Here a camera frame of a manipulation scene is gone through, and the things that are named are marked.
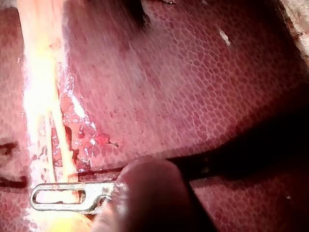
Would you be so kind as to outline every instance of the yellow fat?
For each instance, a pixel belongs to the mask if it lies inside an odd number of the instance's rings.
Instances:
[[[63,212],[58,217],[53,218],[46,232],[90,232],[92,221],[84,215]]]

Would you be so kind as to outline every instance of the liver tissue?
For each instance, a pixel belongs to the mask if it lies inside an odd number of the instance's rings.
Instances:
[[[70,100],[62,101],[62,111],[74,141],[84,126],[80,143],[88,154],[79,149],[77,159],[90,160],[93,171],[142,156],[213,150],[259,122],[307,106],[307,67],[263,4],[178,0],[143,6],[150,18],[144,30],[107,3],[68,1],[64,7],[67,75],[97,130],[70,119],[76,117]],[[0,16],[6,32],[0,35],[1,137],[19,143],[1,169],[9,176],[16,168],[11,178],[18,179],[29,163],[21,114],[23,40],[17,10]],[[103,142],[92,146],[94,134]],[[219,231],[289,231],[308,217],[306,164],[291,161],[242,180],[212,177],[191,184]],[[0,224],[27,231],[27,191],[0,190]]]

